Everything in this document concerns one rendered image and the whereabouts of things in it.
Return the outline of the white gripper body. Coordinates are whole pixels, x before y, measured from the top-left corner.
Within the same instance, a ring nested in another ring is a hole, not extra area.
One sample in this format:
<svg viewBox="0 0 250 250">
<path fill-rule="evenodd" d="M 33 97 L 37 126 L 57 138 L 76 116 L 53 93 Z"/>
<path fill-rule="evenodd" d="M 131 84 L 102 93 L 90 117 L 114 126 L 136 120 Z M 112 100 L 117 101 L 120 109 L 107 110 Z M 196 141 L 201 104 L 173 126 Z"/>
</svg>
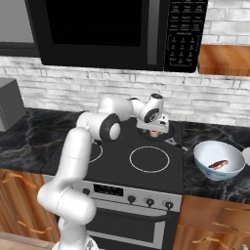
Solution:
<svg viewBox="0 0 250 250">
<path fill-rule="evenodd" d="M 165 121 L 155 120 L 150 123 L 144 123 L 140 119 L 137 120 L 137 127 L 139 129 L 153 130 L 162 133 L 169 132 L 169 125 Z"/>
</svg>

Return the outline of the white and blue bowl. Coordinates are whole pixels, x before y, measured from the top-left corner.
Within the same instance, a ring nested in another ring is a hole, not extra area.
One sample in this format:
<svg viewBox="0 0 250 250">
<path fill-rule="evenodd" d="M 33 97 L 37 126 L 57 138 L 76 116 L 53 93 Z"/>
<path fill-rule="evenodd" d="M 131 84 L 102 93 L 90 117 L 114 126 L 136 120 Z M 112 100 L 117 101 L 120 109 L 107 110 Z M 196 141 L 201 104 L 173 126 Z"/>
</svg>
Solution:
<svg viewBox="0 0 250 250">
<path fill-rule="evenodd" d="M 193 150 L 194 161 L 198 169 L 210 180 L 224 181 L 237 176 L 245 167 L 246 161 L 242 153 L 234 146 L 218 141 L 204 141 Z M 229 163 L 213 170 L 210 164 L 220 160 Z"/>
</svg>

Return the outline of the white plate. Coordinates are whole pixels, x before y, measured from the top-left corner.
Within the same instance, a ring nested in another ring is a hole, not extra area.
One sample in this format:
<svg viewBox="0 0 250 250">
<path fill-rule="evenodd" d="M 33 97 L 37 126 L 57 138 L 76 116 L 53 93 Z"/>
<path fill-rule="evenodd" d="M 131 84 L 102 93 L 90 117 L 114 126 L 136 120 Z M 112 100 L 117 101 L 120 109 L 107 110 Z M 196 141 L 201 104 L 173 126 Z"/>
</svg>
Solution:
<svg viewBox="0 0 250 250">
<path fill-rule="evenodd" d="M 242 151 L 246 164 L 250 167 L 250 146 Z"/>
</svg>

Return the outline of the black frying pan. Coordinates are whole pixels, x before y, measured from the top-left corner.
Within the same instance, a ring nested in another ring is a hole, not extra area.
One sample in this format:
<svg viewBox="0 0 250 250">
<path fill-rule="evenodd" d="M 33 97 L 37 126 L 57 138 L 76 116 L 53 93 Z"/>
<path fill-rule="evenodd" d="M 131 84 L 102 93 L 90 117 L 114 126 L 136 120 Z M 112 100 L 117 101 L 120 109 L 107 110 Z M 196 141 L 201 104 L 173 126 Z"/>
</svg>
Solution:
<svg viewBox="0 0 250 250">
<path fill-rule="evenodd" d="M 155 142 L 165 142 L 167 144 L 170 144 L 172 146 L 176 146 L 180 149 L 182 149 L 183 151 L 188 151 L 188 149 L 185 146 L 182 146 L 178 143 L 175 142 L 174 140 L 174 134 L 175 134 L 175 129 L 172 125 L 169 126 L 169 132 L 168 133 L 161 133 L 159 132 L 156 136 L 153 136 L 149 130 L 146 129 L 137 129 L 138 133 L 140 136 L 151 140 L 151 141 L 155 141 Z"/>
</svg>

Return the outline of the black and steel stove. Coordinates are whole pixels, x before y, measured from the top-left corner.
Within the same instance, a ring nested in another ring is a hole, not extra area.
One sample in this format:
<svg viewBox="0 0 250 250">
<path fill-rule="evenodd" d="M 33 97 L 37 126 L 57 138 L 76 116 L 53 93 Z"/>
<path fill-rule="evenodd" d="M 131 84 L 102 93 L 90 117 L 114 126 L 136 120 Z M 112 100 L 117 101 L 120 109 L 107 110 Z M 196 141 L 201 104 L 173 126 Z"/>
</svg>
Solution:
<svg viewBox="0 0 250 250">
<path fill-rule="evenodd" d="M 111 143 L 94 142 L 89 169 L 83 181 L 73 185 L 79 191 L 90 190 L 96 199 L 163 209 L 166 201 L 181 208 L 184 194 L 183 151 L 165 142 L 155 142 L 139 135 L 137 120 L 121 124 L 119 138 Z"/>
</svg>

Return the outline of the raw red steak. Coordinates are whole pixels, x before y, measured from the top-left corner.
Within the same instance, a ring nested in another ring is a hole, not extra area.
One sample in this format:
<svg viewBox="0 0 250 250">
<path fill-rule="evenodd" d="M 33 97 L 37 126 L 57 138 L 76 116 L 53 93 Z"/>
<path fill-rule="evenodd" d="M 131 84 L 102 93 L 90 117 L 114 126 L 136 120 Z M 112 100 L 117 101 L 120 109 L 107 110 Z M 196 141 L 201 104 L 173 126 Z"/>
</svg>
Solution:
<svg viewBox="0 0 250 250">
<path fill-rule="evenodd" d="M 213 164 L 210 164 L 208 168 L 217 170 L 217 169 L 222 168 L 224 165 L 227 165 L 228 163 L 229 162 L 227 160 L 220 160 L 220 161 L 214 162 Z"/>
</svg>

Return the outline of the wooden drawer front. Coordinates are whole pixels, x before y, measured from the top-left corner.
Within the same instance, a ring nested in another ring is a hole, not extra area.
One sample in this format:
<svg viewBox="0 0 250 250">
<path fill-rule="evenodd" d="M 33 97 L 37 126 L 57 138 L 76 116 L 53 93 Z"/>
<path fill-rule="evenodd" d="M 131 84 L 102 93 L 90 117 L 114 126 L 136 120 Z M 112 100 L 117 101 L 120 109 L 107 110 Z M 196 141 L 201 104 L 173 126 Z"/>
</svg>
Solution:
<svg viewBox="0 0 250 250">
<path fill-rule="evenodd" d="M 18 178 L 12 178 L 8 183 L 3 184 L 2 178 L 7 172 L 21 174 L 31 183 L 37 185 L 37 189 L 26 186 Z M 37 193 L 43 184 L 43 177 L 40 174 L 0 169 L 0 187 L 3 189 L 4 196 L 8 199 L 18 217 L 43 210 L 37 202 Z"/>
<path fill-rule="evenodd" d="M 34 229 L 43 229 L 47 226 L 50 226 L 53 229 L 47 231 L 45 234 L 38 234 L 29 231 L 27 228 L 18 224 L 17 221 L 22 221 Z M 50 242 L 57 242 L 60 239 L 60 233 L 55 217 L 51 213 L 45 211 L 24 214 L 23 219 L 16 218 L 10 210 L 1 211 L 0 231 Z"/>
<path fill-rule="evenodd" d="M 205 241 L 198 244 L 192 243 L 193 240 L 203 237 L 218 238 L 226 244 L 227 248 L 217 242 Z M 173 250 L 242 250 L 243 245 L 250 250 L 250 237 L 178 226 Z"/>
<path fill-rule="evenodd" d="M 248 235 L 214 226 L 212 222 L 250 231 L 250 205 L 191 195 L 183 196 L 179 219 L 181 226 Z"/>
</svg>

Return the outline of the black oven door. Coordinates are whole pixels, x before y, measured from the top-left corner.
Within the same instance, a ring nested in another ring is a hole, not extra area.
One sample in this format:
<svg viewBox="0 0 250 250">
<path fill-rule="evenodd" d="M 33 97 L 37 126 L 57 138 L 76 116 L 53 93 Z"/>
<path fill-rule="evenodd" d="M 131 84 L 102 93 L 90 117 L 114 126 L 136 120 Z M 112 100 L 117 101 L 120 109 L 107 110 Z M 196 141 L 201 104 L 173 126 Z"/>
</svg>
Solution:
<svg viewBox="0 0 250 250">
<path fill-rule="evenodd" d="M 163 216 L 144 216 L 97 207 L 97 214 L 86 228 L 105 250 L 172 250 L 180 208 Z"/>
</svg>

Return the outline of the black microwave oven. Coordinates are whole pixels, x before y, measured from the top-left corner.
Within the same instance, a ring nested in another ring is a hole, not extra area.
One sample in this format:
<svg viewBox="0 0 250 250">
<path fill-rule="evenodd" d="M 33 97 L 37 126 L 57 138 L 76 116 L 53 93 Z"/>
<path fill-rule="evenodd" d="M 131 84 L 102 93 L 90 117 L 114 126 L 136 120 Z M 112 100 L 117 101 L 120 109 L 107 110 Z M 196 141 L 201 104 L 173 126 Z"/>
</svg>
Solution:
<svg viewBox="0 0 250 250">
<path fill-rule="evenodd" d="M 156 64 L 147 63 L 149 0 L 25 0 L 45 65 L 194 72 L 208 0 L 160 0 Z"/>
</svg>

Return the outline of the grey box appliance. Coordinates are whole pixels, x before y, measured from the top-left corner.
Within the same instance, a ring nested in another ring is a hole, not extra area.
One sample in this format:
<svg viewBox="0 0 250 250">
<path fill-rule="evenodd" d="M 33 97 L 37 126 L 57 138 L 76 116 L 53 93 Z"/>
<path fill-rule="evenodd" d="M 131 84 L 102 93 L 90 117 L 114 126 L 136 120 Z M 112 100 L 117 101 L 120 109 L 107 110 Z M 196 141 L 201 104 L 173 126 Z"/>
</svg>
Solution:
<svg viewBox="0 0 250 250">
<path fill-rule="evenodd" d="M 17 80 L 0 77 L 0 132 L 8 131 L 24 116 L 25 108 Z"/>
</svg>

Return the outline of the wooden wall cupboard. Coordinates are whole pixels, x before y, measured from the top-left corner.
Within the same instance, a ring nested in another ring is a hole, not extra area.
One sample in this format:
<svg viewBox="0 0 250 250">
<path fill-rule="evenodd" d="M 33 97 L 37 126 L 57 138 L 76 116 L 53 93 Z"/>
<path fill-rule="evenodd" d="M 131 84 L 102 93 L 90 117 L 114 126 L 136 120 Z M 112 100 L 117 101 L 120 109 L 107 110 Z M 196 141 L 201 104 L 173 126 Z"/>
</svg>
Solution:
<svg viewBox="0 0 250 250">
<path fill-rule="evenodd" d="M 250 77 L 250 46 L 202 45 L 197 68 L 200 74 Z"/>
</svg>

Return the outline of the grey wall cupboard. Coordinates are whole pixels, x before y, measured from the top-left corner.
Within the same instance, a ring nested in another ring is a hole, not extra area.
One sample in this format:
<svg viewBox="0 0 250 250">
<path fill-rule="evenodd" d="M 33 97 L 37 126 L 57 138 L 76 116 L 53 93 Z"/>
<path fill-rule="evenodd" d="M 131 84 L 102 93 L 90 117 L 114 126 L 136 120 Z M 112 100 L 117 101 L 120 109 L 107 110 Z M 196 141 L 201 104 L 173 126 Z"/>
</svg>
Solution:
<svg viewBox="0 0 250 250">
<path fill-rule="evenodd" d="M 39 56 L 24 0 L 0 0 L 0 56 Z"/>
</svg>

